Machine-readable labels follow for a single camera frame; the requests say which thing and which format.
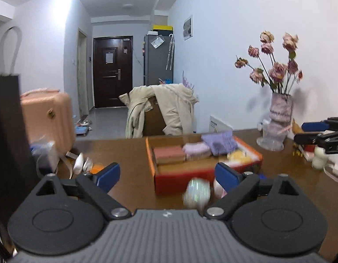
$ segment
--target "gray refrigerator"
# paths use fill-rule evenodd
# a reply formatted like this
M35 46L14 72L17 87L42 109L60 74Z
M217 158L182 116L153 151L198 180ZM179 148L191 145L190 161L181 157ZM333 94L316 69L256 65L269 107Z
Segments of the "gray refrigerator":
M169 79L173 82L173 68L170 70L170 63L168 70L166 70L166 63L169 54L169 45L171 37L161 36L164 42L158 47L154 48L151 44L157 36L146 35L144 39L144 84L146 86L159 85L159 79Z

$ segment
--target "dried rose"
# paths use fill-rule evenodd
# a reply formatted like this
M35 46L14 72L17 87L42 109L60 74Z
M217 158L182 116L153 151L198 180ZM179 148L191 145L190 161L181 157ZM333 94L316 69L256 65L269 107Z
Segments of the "dried rose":
M251 57L258 57L259 56L259 48L252 47L251 45L248 48L248 54Z
M242 68L248 64L248 60L242 59L241 57L235 62L236 68Z
M295 51L297 47L297 43L299 41L298 35L292 36L287 32L283 36L283 47L287 49L289 52Z
M269 32L269 31L263 31L260 35L260 41L262 43L270 43L270 42L273 42L275 39L274 35Z
M249 77L254 83L259 84L259 82L264 80L263 70L261 68L255 68Z
M270 78L275 82L275 83L280 83L282 82L284 76L286 75L287 71L287 65L275 62L274 67L269 70L269 75Z
M291 59L288 62L288 71L290 74L294 74L298 71L298 64L295 62L294 59Z
M272 47L271 43L263 43L261 45L261 52L265 54L271 54L274 52L274 48Z
M303 71L300 70L296 78L297 83L299 83L302 79L303 79Z

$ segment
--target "red box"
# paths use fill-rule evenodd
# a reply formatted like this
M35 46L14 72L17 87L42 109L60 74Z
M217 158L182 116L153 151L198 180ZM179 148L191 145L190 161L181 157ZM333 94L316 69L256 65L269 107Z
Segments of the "red box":
M243 142L234 137L241 149L252 155L253 162L233 167L236 171L258 172L263 161L262 155ZM153 148L165 146L183 146L186 143L201 142L201 135L183 136L154 136L146 138L146 148L149 167L154 178L156 195L168 195L174 193L184 193L187 185L192 178L201 178L213 183L215 178L215 166L222 162L223 156L211 156L206 159L185 161L181 163L159 164L155 162Z

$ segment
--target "dark brown door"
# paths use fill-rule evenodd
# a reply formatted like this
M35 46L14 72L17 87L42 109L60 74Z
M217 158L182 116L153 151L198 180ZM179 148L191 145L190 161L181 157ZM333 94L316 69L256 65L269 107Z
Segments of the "dark brown door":
M132 36L95 38L95 107L124 107L119 96L133 89Z

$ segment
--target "gray tile floor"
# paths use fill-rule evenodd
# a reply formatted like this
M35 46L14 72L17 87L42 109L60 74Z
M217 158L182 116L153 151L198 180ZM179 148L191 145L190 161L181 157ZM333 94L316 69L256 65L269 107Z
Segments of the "gray tile floor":
M77 136L77 141L125 138L127 107L92 109L86 119L92 130L85 137Z

